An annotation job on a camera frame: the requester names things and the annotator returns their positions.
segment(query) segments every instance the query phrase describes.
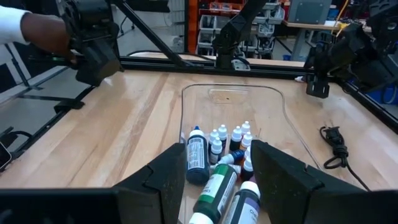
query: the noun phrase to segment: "bottle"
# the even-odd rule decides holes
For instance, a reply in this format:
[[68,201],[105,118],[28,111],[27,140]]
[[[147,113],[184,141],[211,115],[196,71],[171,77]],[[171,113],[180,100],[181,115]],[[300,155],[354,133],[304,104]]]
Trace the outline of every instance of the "bottle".
[[247,157],[250,157],[250,152],[251,152],[251,146],[249,146],[246,151],[244,152],[243,159],[240,162],[240,165],[243,167],[244,161],[246,160]]
[[202,213],[218,223],[231,199],[238,176],[227,164],[216,166],[213,175],[193,206],[194,213]]
[[246,181],[229,207],[224,224],[256,224],[260,211],[260,190],[256,183]]
[[242,131],[241,127],[237,126],[231,136],[231,142],[229,142],[229,151],[234,152],[239,150],[242,141]]
[[211,145],[211,153],[210,153],[210,164],[216,164],[221,159],[221,153],[223,152],[223,143],[221,142],[219,137],[213,141]]
[[187,142],[187,181],[195,185],[205,184],[210,177],[205,133],[196,126]]
[[216,140],[217,137],[218,137],[217,129],[213,129],[213,131],[210,133],[210,137],[209,137],[209,145],[208,145],[209,155],[211,153],[211,144],[213,143],[214,140]]
[[241,173],[242,181],[248,181],[253,176],[253,165],[251,164],[251,158],[248,156],[243,164],[243,170]]
[[[211,166],[210,166],[210,170],[214,170],[218,165],[219,165],[219,164],[211,165]],[[228,165],[229,165],[230,167],[232,167],[232,168],[235,170],[236,174],[240,175],[240,174],[242,173],[242,167],[241,167],[241,166],[239,166],[239,165],[234,165],[234,164],[228,164]]]
[[246,133],[242,138],[240,149],[246,150],[251,145],[252,140],[253,136],[251,135],[251,133],[250,132]]
[[189,224],[214,224],[213,221],[202,213],[195,212],[191,219],[189,220]]
[[226,135],[227,135],[227,130],[225,125],[221,125],[218,128],[218,136],[220,137],[221,142],[223,143],[223,152],[225,150],[225,145],[226,145]]
[[250,124],[249,124],[249,121],[245,121],[245,122],[242,124],[241,130],[242,130],[242,136],[244,136],[246,133],[250,132]]
[[238,149],[237,151],[231,152],[228,155],[223,156],[220,161],[218,161],[219,164],[234,164],[236,162],[239,162],[243,160],[244,157],[244,151],[242,149]]

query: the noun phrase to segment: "black cable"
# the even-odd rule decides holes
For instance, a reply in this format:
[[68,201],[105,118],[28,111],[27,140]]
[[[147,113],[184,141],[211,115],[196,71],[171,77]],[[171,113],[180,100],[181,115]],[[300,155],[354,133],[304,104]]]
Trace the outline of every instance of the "black cable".
[[[361,180],[361,178],[356,175],[356,173],[352,170],[352,168],[348,164],[348,151],[347,146],[345,146],[344,138],[338,131],[339,127],[326,128],[325,126],[319,129],[319,134],[323,138],[323,140],[328,143],[333,150],[333,157],[327,160],[323,166],[325,169],[336,169],[338,167],[345,168],[347,167],[348,171],[352,176],[367,190],[371,191],[369,187]],[[340,159],[340,162],[334,165],[330,165],[335,160]]]

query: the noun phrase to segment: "person's hand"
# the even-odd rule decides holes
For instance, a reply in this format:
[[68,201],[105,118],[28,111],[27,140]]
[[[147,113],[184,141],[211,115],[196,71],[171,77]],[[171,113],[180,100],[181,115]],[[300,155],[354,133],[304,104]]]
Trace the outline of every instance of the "person's hand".
[[21,20],[21,31],[25,40],[38,48],[76,63],[75,54],[68,49],[70,36],[61,18],[27,13]]

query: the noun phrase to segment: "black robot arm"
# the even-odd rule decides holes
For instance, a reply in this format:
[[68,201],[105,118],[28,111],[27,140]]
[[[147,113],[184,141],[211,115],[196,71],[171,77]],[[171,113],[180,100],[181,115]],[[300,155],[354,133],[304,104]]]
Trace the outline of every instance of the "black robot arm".
[[269,0],[248,0],[242,10],[221,29],[213,40],[213,47],[218,54],[216,68],[234,69],[232,60],[235,49],[241,41],[249,37],[254,18],[267,2]]
[[314,68],[307,77],[307,94],[326,98],[328,77],[354,81],[361,91],[373,91],[398,81],[398,67],[388,54],[396,51],[398,40],[398,0],[369,3],[367,25],[373,37],[363,31],[362,24],[350,24],[341,35],[318,36],[317,46],[311,48],[304,68]]

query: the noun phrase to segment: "wooden table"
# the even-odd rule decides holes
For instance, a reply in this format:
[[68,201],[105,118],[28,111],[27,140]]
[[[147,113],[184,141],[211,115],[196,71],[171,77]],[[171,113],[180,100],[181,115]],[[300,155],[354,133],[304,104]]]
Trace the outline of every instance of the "wooden table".
[[[299,65],[270,60],[252,63]],[[322,164],[332,153],[319,136],[319,128],[340,126],[349,163],[364,182],[373,190],[398,188],[396,134],[338,85],[331,84],[330,96],[321,100],[306,95],[304,84],[287,80],[141,71],[107,78],[83,99],[86,105],[82,109],[65,115],[1,174],[0,188],[114,185],[179,140],[182,89],[195,83],[240,83],[279,90],[285,99],[286,115],[297,131],[291,135],[302,138],[283,145],[284,149],[313,166]],[[263,98],[282,110],[280,95]],[[256,114],[254,119],[263,117]],[[269,121],[274,122],[268,125],[270,128],[277,125],[276,120]],[[289,135],[278,129],[272,132],[275,138]],[[361,187],[346,169],[325,172]],[[180,214],[181,221],[189,220],[196,200],[190,195],[199,191],[187,188],[184,192],[182,207],[187,212]],[[260,219],[259,223],[269,223],[265,212]]]

